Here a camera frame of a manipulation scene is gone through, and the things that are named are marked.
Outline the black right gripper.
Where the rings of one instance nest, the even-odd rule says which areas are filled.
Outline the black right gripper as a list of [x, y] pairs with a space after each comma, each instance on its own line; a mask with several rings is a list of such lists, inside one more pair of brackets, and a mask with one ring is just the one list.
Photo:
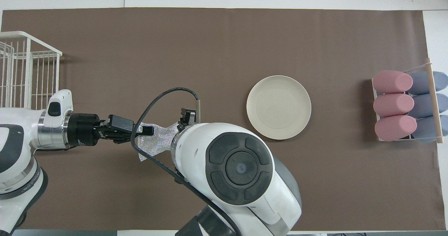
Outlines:
[[[181, 117], [178, 121], [178, 131], [196, 123], [196, 110], [181, 108]], [[135, 124], [136, 136], [153, 136], [155, 128], [147, 124]]]

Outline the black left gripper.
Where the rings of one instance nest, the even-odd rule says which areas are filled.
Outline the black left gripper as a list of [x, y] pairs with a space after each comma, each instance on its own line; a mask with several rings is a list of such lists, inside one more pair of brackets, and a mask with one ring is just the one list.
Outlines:
[[130, 141], [134, 128], [132, 120], [110, 114], [100, 120], [96, 114], [74, 113], [67, 126], [67, 139], [70, 146], [94, 146], [99, 139], [112, 140], [116, 144]]

